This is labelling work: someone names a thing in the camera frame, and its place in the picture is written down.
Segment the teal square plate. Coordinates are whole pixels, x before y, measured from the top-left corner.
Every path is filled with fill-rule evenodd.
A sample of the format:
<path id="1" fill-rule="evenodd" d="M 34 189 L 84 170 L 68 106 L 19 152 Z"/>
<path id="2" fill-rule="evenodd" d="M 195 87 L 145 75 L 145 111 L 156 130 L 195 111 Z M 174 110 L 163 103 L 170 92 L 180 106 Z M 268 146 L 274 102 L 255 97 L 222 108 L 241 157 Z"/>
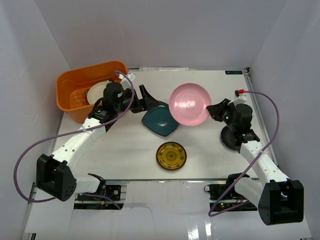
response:
<path id="1" fill-rule="evenodd" d="M 170 113 L 169 105 L 162 101 L 159 106 L 148 110 L 141 121 L 145 127 L 162 137 L 169 136 L 179 126 Z"/>

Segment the pink round plate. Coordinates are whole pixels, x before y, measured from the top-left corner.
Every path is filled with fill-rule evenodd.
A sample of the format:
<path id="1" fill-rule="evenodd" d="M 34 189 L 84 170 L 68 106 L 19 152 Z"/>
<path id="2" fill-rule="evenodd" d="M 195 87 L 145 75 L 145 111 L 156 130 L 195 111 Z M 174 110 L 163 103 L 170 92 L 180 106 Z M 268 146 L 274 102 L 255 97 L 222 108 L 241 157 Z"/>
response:
<path id="1" fill-rule="evenodd" d="M 197 126 L 204 123 L 209 112 L 207 106 L 212 104 L 207 90 L 196 83 L 184 83 L 174 89 L 169 98 L 169 111 L 181 125 Z"/>

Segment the cream round plate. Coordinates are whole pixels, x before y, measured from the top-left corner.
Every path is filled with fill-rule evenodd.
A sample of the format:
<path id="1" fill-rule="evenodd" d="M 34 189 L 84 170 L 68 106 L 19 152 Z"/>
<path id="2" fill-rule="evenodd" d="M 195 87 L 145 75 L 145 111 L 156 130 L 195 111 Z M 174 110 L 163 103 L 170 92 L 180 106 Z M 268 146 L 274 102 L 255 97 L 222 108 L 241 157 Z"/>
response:
<path id="1" fill-rule="evenodd" d="M 104 89 L 110 81 L 102 81 L 93 85 L 87 92 L 86 100 L 90 105 L 96 103 L 96 101 L 104 96 Z"/>

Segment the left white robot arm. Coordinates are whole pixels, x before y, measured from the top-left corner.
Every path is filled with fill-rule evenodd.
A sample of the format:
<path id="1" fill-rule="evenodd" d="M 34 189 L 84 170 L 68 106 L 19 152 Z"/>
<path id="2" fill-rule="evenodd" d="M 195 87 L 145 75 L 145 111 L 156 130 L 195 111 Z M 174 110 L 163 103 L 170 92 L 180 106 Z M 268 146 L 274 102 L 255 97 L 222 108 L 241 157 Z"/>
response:
<path id="1" fill-rule="evenodd" d="M 73 194 L 90 194 L 99 200 L 105 196 L 103 178 L 90 173 L 83 180 L 73 174 L 74 168 L 93 143 L 102 137 L 127 111 L 140 113 L 160 105 L 144 85 L 139 86 L 142 98 L 133 87 L 110 82 L 103 90 L 81 128 L 50 155 L 42 154 L 36 162 L 36 187 L 52 197 L 65 202 Z"/>

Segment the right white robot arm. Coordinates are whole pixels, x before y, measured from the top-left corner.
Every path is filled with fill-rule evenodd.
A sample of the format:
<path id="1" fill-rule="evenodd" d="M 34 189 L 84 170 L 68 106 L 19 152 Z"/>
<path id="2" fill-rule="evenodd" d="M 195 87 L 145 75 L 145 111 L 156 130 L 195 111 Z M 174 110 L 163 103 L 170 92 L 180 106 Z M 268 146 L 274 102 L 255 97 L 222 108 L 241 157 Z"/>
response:
<path id="1" fill-rule="evenodd" d="M 226 181 L 224 196 L 236 200 L 243 196 L 253 204 L 262 222 L 267 225 L 300 223 L 304 219 L 304 187 L 299 180 L 291 180 L 271 158 L 263 152 L 263 146 L 252 129 L 252 108 L 245 104 L 234 104 L 224 99 L 207 106 L 210 116 L 226 124 L 230 131 L 231 143 L 237 152 L 249 163 L 259 181 L 255 182 L 247 171 L 231 174 Z"/>

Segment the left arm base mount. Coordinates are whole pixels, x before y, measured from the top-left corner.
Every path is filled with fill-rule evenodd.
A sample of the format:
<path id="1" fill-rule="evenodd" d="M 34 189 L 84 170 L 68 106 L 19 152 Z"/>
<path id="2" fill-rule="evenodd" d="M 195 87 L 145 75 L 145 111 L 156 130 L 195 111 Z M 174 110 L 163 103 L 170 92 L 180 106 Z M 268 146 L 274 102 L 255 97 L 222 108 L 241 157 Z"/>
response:
<path id="1" fill-rule="evenodd" d="M 126 199 L 126 192 L 126 185 L 106 185 L 98 194 L 110 198 L 118 207 L 103 197 L 78 194 L 73 208 L 75 210 L 121 210 Z"/>

